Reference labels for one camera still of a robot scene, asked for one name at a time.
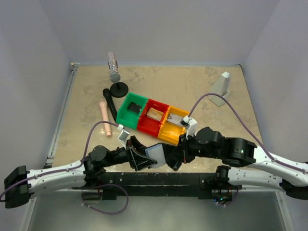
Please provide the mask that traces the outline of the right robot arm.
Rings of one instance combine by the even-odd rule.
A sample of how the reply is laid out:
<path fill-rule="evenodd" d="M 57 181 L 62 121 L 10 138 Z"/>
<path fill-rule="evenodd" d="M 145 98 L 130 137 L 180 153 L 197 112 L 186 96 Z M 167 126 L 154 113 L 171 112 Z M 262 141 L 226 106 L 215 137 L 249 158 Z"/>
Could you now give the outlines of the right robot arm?
<path fill-rule="evenodd" d="M 224 137 L 209 127 L 196 134 L 184 133 L 177 146 L 165 153 L 168 166 L 177 170 L 196 157 L 220 159 L 227 172 L 219 180 L 229 185 L 276 188 L 287 196 L 307 200 L 308 165 L 272 154 L 242 138 Z"/>

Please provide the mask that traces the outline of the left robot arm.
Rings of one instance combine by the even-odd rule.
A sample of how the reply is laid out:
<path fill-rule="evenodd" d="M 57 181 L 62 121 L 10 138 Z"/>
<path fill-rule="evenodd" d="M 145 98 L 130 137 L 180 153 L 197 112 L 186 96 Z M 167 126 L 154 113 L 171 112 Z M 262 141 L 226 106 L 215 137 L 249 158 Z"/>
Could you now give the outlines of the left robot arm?
<path fill-rule="evenodd" d="M 102 182 L 105 167 L 128 162 L 135 171 L 165 164 L 163 146 L 145 147 L 128 141 L 126 147 L 108 150 L 96 146 L 87 156 L 71 164 L 41 170 L 17 167 L 5 180 L 0 195 L 6 209 L 22 206 L 31 198 L 64 188 L 94 188 Z"/>

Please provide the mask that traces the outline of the black leather card holder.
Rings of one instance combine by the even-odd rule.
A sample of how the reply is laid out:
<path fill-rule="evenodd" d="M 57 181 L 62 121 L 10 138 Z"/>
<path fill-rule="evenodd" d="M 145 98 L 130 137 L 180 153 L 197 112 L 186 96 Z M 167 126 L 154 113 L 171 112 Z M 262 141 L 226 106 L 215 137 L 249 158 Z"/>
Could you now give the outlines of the black leather card holder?
<path fill-rule="evenodd" d="M 167 144 L 167 143 L 158 143 L 153 146 L 147 147 L 145 149 L 145 154 L 147 157 L 155 160 L 157 163 L 148 167 L 151 168 L 159 168 L 167 164 L 166 156 L 172 153 L 176 149 L 175 145 Z"/>

